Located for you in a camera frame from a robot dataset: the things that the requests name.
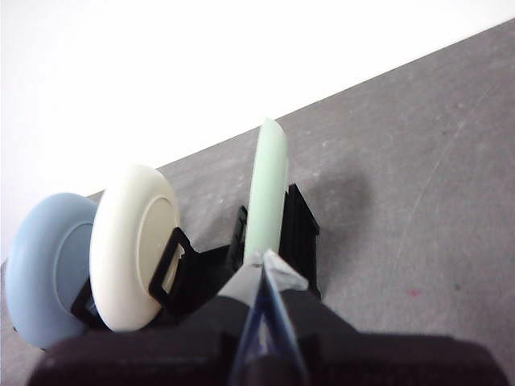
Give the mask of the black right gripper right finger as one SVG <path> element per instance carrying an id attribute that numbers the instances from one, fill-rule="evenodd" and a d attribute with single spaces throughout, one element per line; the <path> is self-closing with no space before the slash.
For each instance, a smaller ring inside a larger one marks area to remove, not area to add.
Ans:
<path id="1" fill-rule="evenodd" d="M 307 279 L 267 250 L 264 269 L 314 385 L 507 385 L 483 346 L 445 335 L 357 330 L 308 289 Z"/>

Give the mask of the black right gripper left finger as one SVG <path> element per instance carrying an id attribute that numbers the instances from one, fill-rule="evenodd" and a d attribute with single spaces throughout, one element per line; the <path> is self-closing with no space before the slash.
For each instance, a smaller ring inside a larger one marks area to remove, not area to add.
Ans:
<path id="1" fill-rule="evenodd" d="M 47 350 L 30 385 L 223 384 L 262 275 L 243 265 L 220 292 L 179 325 L 92 332 Z"/>

